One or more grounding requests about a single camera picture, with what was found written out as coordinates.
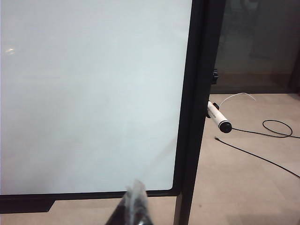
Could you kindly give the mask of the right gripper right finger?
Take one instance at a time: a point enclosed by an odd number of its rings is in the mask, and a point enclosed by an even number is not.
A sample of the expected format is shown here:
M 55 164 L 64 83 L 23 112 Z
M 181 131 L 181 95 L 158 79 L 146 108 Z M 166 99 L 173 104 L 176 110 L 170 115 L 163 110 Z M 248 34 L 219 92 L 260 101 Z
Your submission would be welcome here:
M 145 186 L 141 181 L 136 180 L 134 183 L 134 225 L 152 224 Z

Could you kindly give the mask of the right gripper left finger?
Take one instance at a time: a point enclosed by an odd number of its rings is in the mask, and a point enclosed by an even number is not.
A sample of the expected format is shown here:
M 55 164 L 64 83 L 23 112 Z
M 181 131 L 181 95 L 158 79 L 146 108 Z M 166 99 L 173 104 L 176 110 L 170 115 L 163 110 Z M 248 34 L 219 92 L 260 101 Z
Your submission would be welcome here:
M 133 225 L 135 216 L 135 181 L 127 188 L 123 198 L 105 225 Z

